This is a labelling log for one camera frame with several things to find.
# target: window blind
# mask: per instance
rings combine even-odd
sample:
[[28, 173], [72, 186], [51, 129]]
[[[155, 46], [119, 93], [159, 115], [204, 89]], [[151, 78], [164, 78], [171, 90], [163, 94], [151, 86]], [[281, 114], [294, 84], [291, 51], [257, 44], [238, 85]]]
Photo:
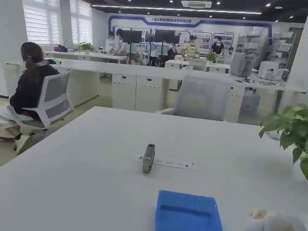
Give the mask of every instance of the window blind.
[[40, 45], [60, 43], [58, 0], [23, 0], [28, 41]]
[[70, 0], [73, 43], [92, 43], [92, 15], [90, 4], [82, 0]]

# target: blue tray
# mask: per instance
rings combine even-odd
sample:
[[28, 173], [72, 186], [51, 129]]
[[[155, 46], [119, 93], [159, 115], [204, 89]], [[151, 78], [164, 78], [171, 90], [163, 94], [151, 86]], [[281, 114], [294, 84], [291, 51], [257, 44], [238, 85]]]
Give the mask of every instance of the blue tray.
[[160, 191], [155, 213], [156, 231], [222, 231], [216, 200]]

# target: desk surface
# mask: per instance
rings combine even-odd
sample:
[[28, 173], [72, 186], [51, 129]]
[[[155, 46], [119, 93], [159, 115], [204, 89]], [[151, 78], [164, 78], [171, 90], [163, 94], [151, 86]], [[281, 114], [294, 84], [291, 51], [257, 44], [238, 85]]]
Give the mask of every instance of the desk surface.
[[[184, 60], [168, 60], [166, 64], [180, 64], [180, 65], [189, 65], [189, 61], [184, 61]], [[207, 67], [219, 67], [219, 68], [226, 68], [230, 69], [230, 64], [210, 64], [206, 63]]]
[[95, 58], [103, 58], [103, 59], [117, 59], [117, 60], [125, 60], [126, 56], [116, 56], [102, 53], [93, 53], [85, 54], [84, 52], [58, 52], [58, 51], [44, 51], [47, 54], [62, 54], [62, 55], [77, 55], [77, 56], [90, 56]]
[[[94, 107], [0, 168], [4, 231], [153, 231], [159, 190], [213, 196], [223, 229], [244, 230], [256, 208], [307, 213], [308, 184], [292, 152], [260, 127]], [[156, 157], [201, 171], [131, 161]]]
[[243, 82], [239, 83], [237, 80], [243, 80], [242, 77], [232, 76], [230, 74], [224, 73], [214, 73], [214, 72], [204, 72], [204, 71], [187, 71], [187, 70], [177, 70], [174, 68], [159, 68], [154, 66], [139, 66], [139, 65], [128, 65], [128, 64], [112, 64], [103, 62], [93, 62], [93, 61], [83, 61], [83, 60], [70, 60], [62, 59], [62, 65], [54, 65], [55, 68], [64, 69], [74, 69], [80, 71], [93, 71], [102, 73], [111, 73], [119, 75], [131, 75], [131, 76], [143, 76], [149, 78], [165, 78], [174, 80], [183, 80], [184, 76], [189, 72], [193, 72], [197, 76], [207, 76], [212, 78], [221, 78], [229, 81], [234, 86], [245, 86], [251, 88], [262, 88], [262, 89], [272, 89], [272, 90], [287, 90], [295, 92], [306, 92], [301, 87], [294, 86], [286, 83], [284, 86], [270, 86], [270, 85], [260, 85], [259, 82]]

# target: person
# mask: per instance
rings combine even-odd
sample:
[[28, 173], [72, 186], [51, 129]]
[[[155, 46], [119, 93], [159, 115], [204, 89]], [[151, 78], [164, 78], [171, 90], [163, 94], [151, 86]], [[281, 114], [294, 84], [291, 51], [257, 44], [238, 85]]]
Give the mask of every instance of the person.
[[177, 52], [177, 49], [175, 47], [175, 43], [172, 42], [169, 44], [169, 47], [168, 47], [168, 60], [172, 59], [174, 60], [175, 59], [175, 56], [178, 55], [178, 52]]
[[218, 36], [217, 41], [212, 45], [211, 53], [224, 55], [224, 45], [221, 42], [221, 36]]
[[233, 47], [229, 48], [229, 52], [227, 54], [224, 55], [223, 59], [224, 59], [224, 64], [231, 64], [231, 60], [233, 58]]
[[185, 55], [193, 58], [197, 57], [200, 54], [200, 47], [195, 46], [194, 42], [197, 39], [196, 36], [191, 35], [189, 38], [189, 42], [184, 45], [184, 47], [181, 49], [181, 54], [184, 57]]
[[114, 49], [113, 55], [125, 56], [126, 50], [125, 50], [125, 43], [123, 42], [123, 30], [118, 29], [116, 31], [116, 36], [117, 36], [117, 40], [115, 43], [115, 49]]
[[109, 32], [108, 39], [106, 40], [106, 52], [112, 54], [115, 49], [115, 36], [113, 32]]
[[36, 108], [42, 91], [43, 80], [59, 72], [43, 58], [42, 48], [33, 42], [21, 46], [21, 56], [26, 63], [26, 70], [19, 78], [16, 91], [10, 97], [10, 104], [0, 107], [0, 126], [5, 138], [15, 138], [16, 153], [21, 154], [31, 141], [31, 137], [20, 131], [18, 121], [38, 120], [34, 111], [23, 108]]

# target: ceiling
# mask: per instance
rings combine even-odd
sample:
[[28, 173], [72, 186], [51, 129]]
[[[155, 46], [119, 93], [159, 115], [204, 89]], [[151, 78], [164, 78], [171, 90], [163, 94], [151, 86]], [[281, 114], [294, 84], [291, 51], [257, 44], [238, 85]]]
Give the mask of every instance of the ceiling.
[[[85, 0], [92, 5], [113, 5], [113, 6], [141, 6], [141, 7], [159, 7], [159, 8], [184, 8], [181, 0]], [[243, 12], [261, 12], [260, 15], [242, 14], [242, 13], [213, 13], [213, 12], [176, 12], [164, 10], [145, 10], [145, 9], [120, 9], [120, 8], [102, 8], [95, 7], [107, 13], [132, 13], [162, 16], [177, 16], [179, 13], [183, 17], [199, 17], [199, 18], [223, 18], [223, 19], [243, 19], [258, 21], [276, 21], [304, 23], [308, 15], [308, 0], [213, 0], [211, 10], [226, 11], [243, 11]]]

